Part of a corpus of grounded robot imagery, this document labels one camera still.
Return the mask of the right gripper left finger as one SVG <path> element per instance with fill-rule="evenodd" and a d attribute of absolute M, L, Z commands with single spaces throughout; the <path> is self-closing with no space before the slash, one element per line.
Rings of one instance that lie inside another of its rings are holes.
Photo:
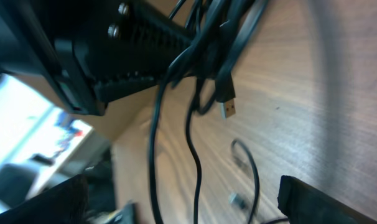
<path fill-rule="evenodd" d="M 110 103 L 158 84 L 197 31 L 203 2 L 184 26 L 148 1 L 75 1 L 73 93 L 79 103 Z"/>

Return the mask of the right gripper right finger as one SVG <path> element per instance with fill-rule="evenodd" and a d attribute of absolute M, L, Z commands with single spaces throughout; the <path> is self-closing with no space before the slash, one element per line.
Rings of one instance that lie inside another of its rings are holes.
<path fill-rule="evenodd" d="M 277 201 L 278 209 L 290 223 L 372 224 L 377 222 L 293 176 L 281 177 Z"/>

